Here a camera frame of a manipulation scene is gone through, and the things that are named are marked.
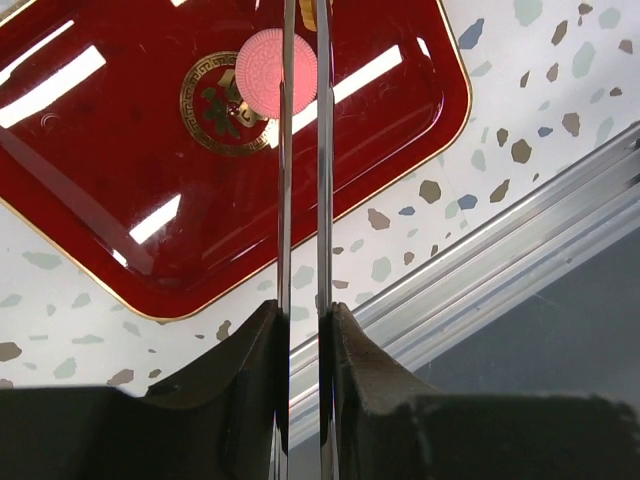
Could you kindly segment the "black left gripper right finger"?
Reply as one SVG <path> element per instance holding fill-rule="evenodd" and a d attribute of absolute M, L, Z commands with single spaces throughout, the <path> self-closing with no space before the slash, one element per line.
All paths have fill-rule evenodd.
<path fill-rule="evenodd" d="M 319 322 L 325 479 L 635 479 L 639 420 L 590 396 L 438 391 L 334 304 Z"/>

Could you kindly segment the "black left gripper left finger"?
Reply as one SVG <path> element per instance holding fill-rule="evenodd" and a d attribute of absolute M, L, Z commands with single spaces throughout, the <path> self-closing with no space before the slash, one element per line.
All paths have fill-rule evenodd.
<path fill-rule="evenodd" d="M 142 397 L 111 386 L 4 389 L 4 479 L 266 479 L 281 373 L 277 304 Z"/>

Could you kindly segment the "steel serving tongs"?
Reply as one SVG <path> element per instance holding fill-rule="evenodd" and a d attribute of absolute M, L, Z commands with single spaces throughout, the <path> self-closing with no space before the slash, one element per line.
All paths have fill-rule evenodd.
<path fill-rule="evenodd" d="M 277 306 L 283 327 L 283 351 L 291 354 L 292 250 L 316 240 L 317 325 L 320 475 L 323 479 L 339 477 L 336 440 L 333 299 L 332 299 L 332 233 L 334 223 L 334 52 L 332 43 L 332 4 L 313 1 L 317 37 L 316 121 L 317 121 L 317 225 L 316 232 L 301 241 L 292 241 L 293 227 L 293 125 L 294 125 L 294 58 L 297 3 L 284 3 L 282 46 L 278 61 L 278 255 Z"/>

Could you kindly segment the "tan round biscuit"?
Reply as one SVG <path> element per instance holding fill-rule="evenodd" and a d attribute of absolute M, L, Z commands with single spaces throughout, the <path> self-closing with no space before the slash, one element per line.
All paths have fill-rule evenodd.
<path fill-rule="evenodd" d="M 299 0 L 300 14 L 306 29 L 317 31 L 316 0 Z"/>

